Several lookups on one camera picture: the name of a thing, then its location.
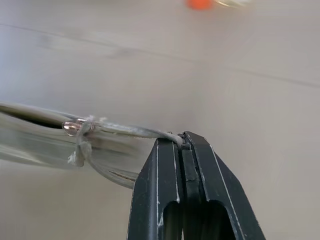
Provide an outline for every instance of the orange object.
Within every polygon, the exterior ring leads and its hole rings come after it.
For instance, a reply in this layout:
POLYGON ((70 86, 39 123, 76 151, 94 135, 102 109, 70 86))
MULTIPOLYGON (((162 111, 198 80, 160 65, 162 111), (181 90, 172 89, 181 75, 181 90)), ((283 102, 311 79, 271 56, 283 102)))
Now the orange object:
POLYGON ((212 0, 187 0, 187 4, 192 9, 205 10, 212 7, 212 0))

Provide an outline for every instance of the knot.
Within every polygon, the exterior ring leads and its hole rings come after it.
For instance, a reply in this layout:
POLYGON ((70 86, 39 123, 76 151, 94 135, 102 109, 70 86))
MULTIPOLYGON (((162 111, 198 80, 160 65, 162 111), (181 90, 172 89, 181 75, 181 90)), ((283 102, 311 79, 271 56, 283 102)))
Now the knot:
POLYGON ((86 134, 93 129, 94 117, 87 117, 76 134, 75 151, 69 156, 68 164, 83 167, 85 161, 91 160, 92 146, 86 134))

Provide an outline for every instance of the black clamp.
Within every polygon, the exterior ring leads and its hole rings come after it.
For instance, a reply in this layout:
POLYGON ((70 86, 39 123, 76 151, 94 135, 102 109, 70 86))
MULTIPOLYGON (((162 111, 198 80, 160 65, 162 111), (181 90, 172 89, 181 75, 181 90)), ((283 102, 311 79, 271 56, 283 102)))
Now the black clamp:
POLYGON ((206 139, 157 139, 133 189, 127 240, 265 240, 247 196, 206 139))

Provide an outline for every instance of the white surface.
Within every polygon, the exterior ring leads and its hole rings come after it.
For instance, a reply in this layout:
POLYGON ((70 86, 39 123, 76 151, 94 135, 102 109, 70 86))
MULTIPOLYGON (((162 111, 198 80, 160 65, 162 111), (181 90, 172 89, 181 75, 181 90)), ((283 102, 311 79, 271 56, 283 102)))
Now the white surface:
MULTIPOLYGON (((319 7, 1 0, 0 100, 197 132, 267 239, 317 239, 319 7)), ((99 175, 1 162, 0 192, 2 240, 126 238, 131 192, 99 175)))

